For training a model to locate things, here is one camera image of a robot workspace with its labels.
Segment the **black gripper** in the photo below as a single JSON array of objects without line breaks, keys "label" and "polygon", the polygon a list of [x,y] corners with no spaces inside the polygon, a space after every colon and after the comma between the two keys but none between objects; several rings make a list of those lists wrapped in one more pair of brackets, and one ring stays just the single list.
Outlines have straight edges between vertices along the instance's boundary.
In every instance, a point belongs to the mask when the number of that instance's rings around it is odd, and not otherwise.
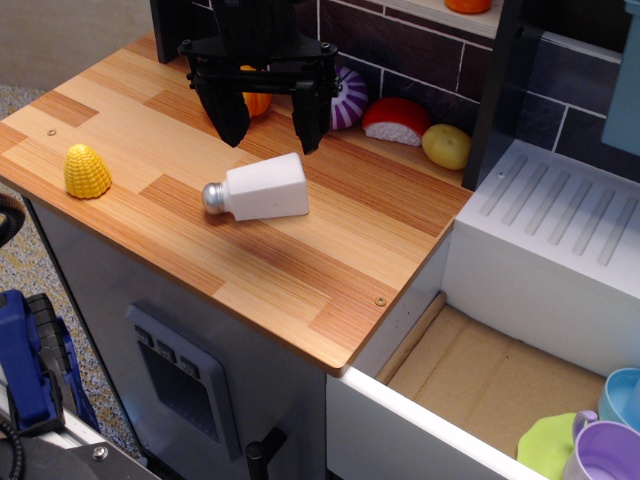
[{"label": "black gripper", "polygon": [[297,27],[293,1],[213,1],[218,33],[185,39],[187,78],[219,137],[237,147],[250,115],[243,94],[290,95],[303,153],[313,153],[329,129],[338,95],[337,48]]}]

